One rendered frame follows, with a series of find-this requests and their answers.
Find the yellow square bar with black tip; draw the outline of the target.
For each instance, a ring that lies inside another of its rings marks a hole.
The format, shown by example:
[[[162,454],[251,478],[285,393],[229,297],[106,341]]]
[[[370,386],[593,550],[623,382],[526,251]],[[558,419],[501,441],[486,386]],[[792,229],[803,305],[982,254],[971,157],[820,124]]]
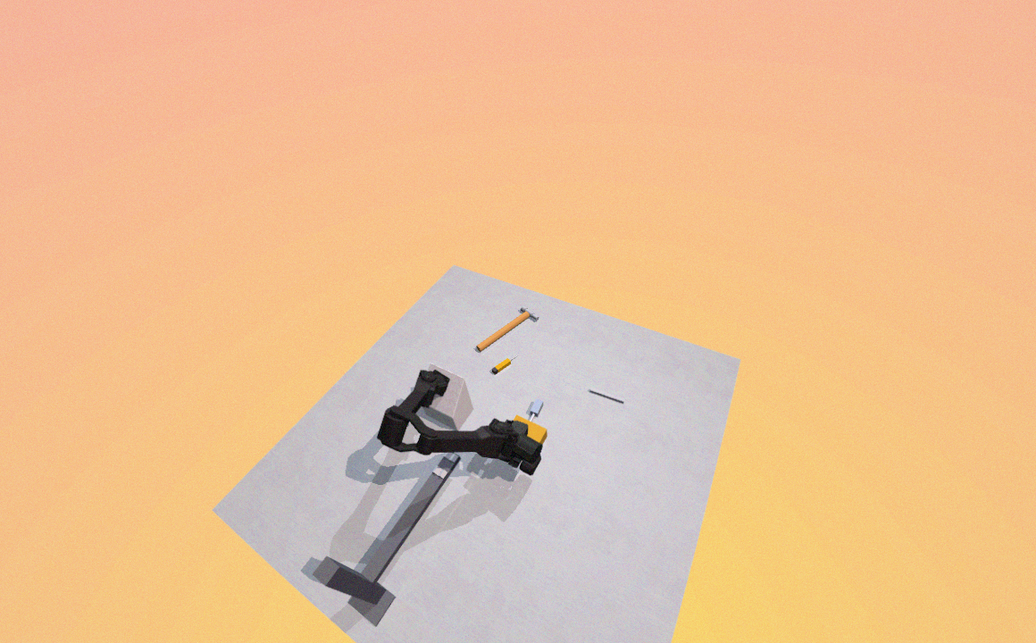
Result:
[[[511,359],[511,361],[513,361],[513,359]],[[510,366],[511,361],[509,361],[509,359],[506,359],[502,363],[498,363],[497,366],[494,367],[494,369],[492,369],[493,373],[497,374],[498,372],[501,372],[507,366]]]

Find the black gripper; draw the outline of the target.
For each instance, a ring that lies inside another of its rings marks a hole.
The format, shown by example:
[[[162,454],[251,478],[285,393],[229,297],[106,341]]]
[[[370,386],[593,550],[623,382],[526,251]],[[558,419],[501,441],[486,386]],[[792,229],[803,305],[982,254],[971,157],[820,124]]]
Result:
[[[536,459],[536,463],[534,464],[527,463],[527,461],[523,460],[522,457],[514,454],[510,455],[509,460],[500,460],[505,461],[505,463],[509,465],[512,465],[514,468],[518,468],[518,465],[520,464],[521,471],[533,476],[533,473],[536,471],[536,467],[538,467],[539,463],[541,463],[541,455],[539,455],[538,459]]]

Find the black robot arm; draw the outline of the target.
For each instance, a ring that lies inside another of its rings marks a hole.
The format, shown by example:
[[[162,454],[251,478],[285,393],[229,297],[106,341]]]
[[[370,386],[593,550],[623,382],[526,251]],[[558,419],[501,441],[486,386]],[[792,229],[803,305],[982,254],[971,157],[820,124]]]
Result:
[[[443,397],[449,378],[438,371],[419,371],[414,391],[400,406],[386,408],[380,423],[378,439],[383,445],[399,452],[458,454],[476,452],[481,457],[509,460],[510,455],[518,455],[527,463],[536,463],[543,445],[529,437],[529,423],[521,421],[499,421],[493,419],[489,426],[476,430],[435,430],[422,421],[416,414],[421,406],[430,407],[435,394]],[[448,381],[447,381],[448,380]],[[408,423],[419,431],[419,442],[401,443]],[[502,454],[500,454],[503,449]]]

